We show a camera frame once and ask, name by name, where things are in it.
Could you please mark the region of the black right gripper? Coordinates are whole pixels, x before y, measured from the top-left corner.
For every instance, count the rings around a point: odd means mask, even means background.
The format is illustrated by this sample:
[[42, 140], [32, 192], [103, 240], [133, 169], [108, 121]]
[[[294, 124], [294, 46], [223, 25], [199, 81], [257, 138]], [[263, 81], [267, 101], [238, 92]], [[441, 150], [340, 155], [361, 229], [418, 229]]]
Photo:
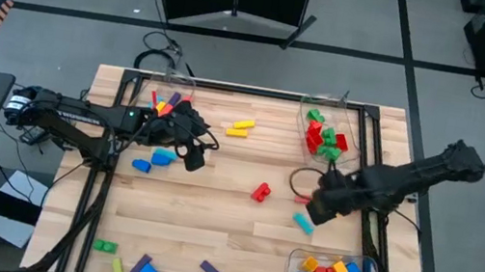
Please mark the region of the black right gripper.
[[314, 225], [320, 226], [338, 215], [347, 216], [360, 209], [360, 197], [351, 178], [328, 171], [318, 179], [318, 184], [307, 204]]

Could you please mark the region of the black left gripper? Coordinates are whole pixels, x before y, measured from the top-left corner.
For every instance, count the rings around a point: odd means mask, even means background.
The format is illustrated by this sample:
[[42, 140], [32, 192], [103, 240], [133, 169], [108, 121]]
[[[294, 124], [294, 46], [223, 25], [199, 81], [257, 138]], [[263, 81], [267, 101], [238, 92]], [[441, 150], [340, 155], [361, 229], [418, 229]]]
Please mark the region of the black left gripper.
[[201, 140], [201, 136], [208, 133], [210, 126], [191, 102], [179, 102], [172, 112], [148, 121], [146, 126], [144, 145], [174, 147], [175, 154], [182, 158], [188, 172], [204, 166], [206, 143]]

